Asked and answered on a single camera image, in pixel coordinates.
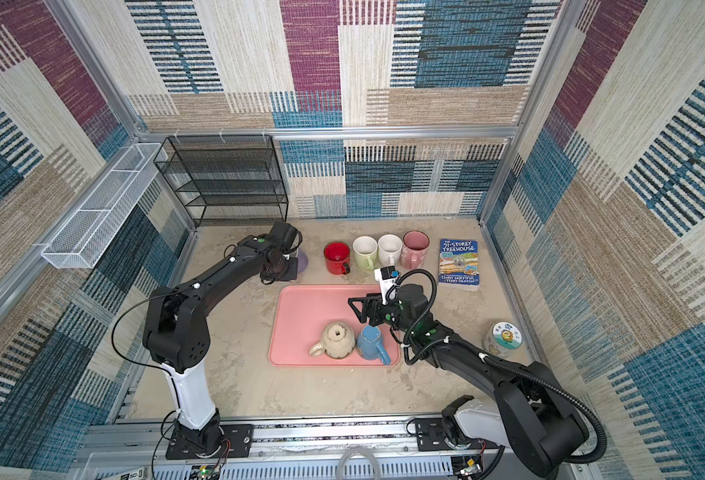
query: blue mug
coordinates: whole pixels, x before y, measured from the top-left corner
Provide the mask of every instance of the blue mug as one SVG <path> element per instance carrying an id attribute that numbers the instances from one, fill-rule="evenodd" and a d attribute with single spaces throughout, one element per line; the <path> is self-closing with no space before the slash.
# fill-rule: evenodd
<path id="1" fill-rule="evenodd" d="M 385 365 L 390 364 L 390 355 L 385 350 L 382 331 L 375 326 L 366 325 L 358 334 L 358 353 L 366 360 L 382 360 Z"/>

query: wallpaper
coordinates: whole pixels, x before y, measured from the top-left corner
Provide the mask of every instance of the wallpaper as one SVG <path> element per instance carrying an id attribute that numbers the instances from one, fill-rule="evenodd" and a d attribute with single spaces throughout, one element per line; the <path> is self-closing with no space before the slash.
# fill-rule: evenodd
<path id="1" fill-rule="evenodd" d="M 290 218 L 480 212 L 507 138 L 282 140 Z"/>
<path id="2" fill-rule="evenodd" d="M 560 0 L 71 0 L 150 130 L 514 124 Z"/>
<path id="3" fill-rule="evenodd" d="M 89 425 L 107 420 L 130 366 L 113 322 L 168 283 L 189 234 L 158 181 L 94 269 L 47 266 L 0 325 L 0 478 L 63 478 Z M 145 314 L 116 330 L 128 356 Z"/>
<path id="4" fill-rule="evenodd" d="M 42 0 L 0 1 L 0 280 L 126 140 Z"/>
<path id="5" fill-rule="evenodd" d="M 705 1 L 590 0 L 488 227 L 604 478 L 705 478 Z"/>

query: book cover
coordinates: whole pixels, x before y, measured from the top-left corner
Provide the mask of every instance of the book cover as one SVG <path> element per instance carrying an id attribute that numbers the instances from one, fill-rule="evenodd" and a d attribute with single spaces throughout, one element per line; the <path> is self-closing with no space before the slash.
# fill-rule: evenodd
<path id="1" fill-rule="evenodd" d="M 478 289 L 480 275 L 477 240 L 441 239 L 438 282 L 466 290 Z"/>

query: pink tray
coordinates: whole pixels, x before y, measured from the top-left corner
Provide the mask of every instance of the pink tray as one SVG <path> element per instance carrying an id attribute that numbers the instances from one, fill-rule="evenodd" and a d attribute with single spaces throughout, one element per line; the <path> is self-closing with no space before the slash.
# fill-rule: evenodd
<path id="1" fill-rule="evenodd" d="M 330 322 L 341 320 L 356 336 L 365 326 L 347 304 L 352 296 L 378 293 L 379 285 L 289 285 L 280 292 L 275 326 L 270 341 L 270 363 L 275 366 L 386 366 L 380 360 L 364 360 L 358 350 L 343 359 L 328 355 L 310 356 L 309 347 L 318 343 L 320 332 Z M 385 350 L 395 365 L 400 349 L 385 326 L 380 326 Z"/>

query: black wire shelf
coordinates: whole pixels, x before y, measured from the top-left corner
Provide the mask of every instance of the black wire shelf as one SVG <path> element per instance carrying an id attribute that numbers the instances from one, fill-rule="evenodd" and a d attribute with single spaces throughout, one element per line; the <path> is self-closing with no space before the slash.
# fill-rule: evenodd
<path id="1" fill-rule="evenodd" d="M 268 135 L 169 137 L 156 160 L 196 226 L 286 220 L 289 199 Z"/>

